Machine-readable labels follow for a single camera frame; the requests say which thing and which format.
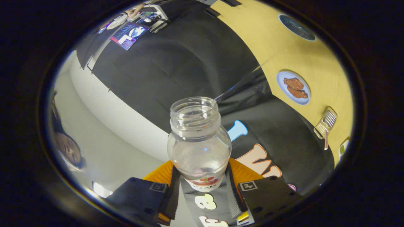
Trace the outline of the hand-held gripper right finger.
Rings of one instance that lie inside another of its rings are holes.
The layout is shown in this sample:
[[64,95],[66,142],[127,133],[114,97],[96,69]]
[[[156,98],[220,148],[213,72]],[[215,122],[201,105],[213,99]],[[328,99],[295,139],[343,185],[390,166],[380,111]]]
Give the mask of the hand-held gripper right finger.
[[231,216],[247,213],[252,225],[276,223],[298,205],[303,196],[277,176],[264,178],[233,158],[225,171]]

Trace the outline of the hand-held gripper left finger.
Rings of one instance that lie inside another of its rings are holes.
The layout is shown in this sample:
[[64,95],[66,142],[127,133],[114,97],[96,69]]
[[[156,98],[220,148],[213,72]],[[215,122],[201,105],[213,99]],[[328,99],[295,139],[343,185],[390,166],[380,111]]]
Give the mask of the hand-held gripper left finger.
[[151,226],[170,225],[178,208],[180,172],[167,161],[144,178],[130,177],[106,197],[124,217]]

